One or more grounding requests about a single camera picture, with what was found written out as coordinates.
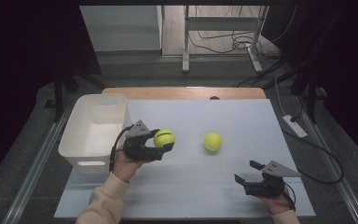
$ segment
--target white container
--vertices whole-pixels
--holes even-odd
[[[124,95],[84,95],[75,104],[59,152],[80,173],[108,173],[112,146],[128,126],[131,126],[131,118]],[[117,146],[124,143],[124,135]]]

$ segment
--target power strip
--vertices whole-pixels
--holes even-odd
[[[290,119],[292,116],[286,115],[282,119],[284,122],[289,126],[289,128],[298,136],[298,137],[305,137],[307,133],[297,124],[297,122],[292,122]]]

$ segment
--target wooden table edge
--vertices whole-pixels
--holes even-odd
[[[128,99],[145,100],[221,100],[267,99],[260,88],[222,88],[222,87],[126,87],[106,88],[103,94],[120,93]]]

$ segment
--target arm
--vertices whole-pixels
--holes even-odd
[[[123,151],[118,151],[113,171],[106,182],[91,193],[89,206],[81,212],[76,223],[118,223],[123,213],[123,197],[130,178],[145,163],[147,161],[132,161]]]
[[[263,201],[270,213],[274,224],[299,224],[299,220],[296,216],[295,211],[290,209],[290,204],[287,200],[282,196],[278,196],[276,198],[263,198],[257,197],[261,201]]]

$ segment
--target white tabletop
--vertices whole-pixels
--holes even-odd
[[[176,143],[162,161],[144,165],[132,178],[123,218],[267,217],[267,207],[245,195],[234,174],[260,182],[261,172],[249,160],[275,160],[296,170],[269,100],[128,100],[128,109],[134,123],[141,119],[150,130],[172,130]],[[208,132],[223,138],[215,154],[202,145]],[[55,217],[77,217],[106,178],[74,169]],[[301,179],[285,181],[296,193],[297,215],[315,216]]]

